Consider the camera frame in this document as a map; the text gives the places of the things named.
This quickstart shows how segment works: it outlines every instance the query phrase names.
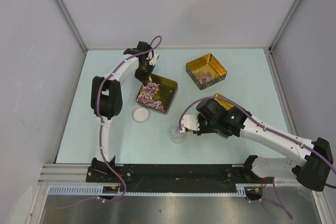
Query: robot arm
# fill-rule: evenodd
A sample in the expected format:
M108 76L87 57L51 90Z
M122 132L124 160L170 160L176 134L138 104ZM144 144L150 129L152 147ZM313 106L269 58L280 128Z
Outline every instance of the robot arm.
M247 111L245 114L232 104L223 105L215 99L201 101L196 109L199 114L183 116L180 131L192 131L197 135L217 133L224 138L235 135L256 141L286 158L249 156L244 163L245 170L261 178L296 178L299 183L311 190L323 190L330 167L314 153L303 148L303 145L315 150L332 164L333 158L328 141L322 138L312 141L280 131ZM299 141L301 145L291 142L285 138L286 136Z
M124 52L121 61L116 68L105 74L104 77L94 77L92 81L91 108L94 110L95 115L97 115L97 96L99 92L99 86L104 79L106 79L108 76L111 76L104 83L102 89L103 92L100 96L99 109L104 121L103 124L97 115L98 134L100 134L100 126L102 126L102 136L101 145L98 145L97 147L95 159L98 162L101 162L102 167L105 166L103 165L104 160L101 156L101 146L103 147L104 156L108 162L113 160L115 157L113 141L109 140L111 133L110 126L119 115L122 108L122 84L131 74L134 74L138 80L146 85L149 81L150 74L155 67L156 60L159 57L158 54L155 54L152 51L139 57L132 58L131 56L150 49L151 46L149 44L145 42L139 42L137 48L127 49Z

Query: stainless steel floor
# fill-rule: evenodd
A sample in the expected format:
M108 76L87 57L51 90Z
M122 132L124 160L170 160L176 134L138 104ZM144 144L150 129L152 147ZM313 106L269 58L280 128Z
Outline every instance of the stainless steel floor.
M263 198L276 200L271 187ZM251 203L234 197L151 197L127 196L113 203L90 200L65 210L46 204L41 224L196 224L196 223L321 223L310 190L298 187L279 188L291 221L285 212L273 204ZM75 203L83 196L48 196L57 206Z

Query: gray wall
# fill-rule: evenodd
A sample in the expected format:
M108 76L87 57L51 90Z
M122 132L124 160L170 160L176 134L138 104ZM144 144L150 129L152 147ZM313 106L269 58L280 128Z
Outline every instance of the gray wall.
M53 0L0 0L0 223L54 154L84 55Z
M301 136L325 138L336 158L336 0L303 0L275 49ZM336 184L334 174L329 183ZM336 206L336 191L330 191Z
M160 47L267 47L293 0L64 2L89 49L123 49L143 34L162 35Z

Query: clear glass cup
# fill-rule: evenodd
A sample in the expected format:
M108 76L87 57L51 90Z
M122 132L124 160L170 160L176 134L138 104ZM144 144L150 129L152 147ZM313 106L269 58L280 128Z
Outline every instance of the clear glass cup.
M170 140L175 144L182 144L185 140L185 137L187 136L187 133L179 131L178 124L179 123L174 123L170 127L169 129Z

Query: white round disc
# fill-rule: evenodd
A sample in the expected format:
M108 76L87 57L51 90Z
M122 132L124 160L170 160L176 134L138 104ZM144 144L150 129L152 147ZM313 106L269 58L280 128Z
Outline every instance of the white round disc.
M133 118L138 123L143 123L149 118L149 110L145 108L139 108L133 113Z

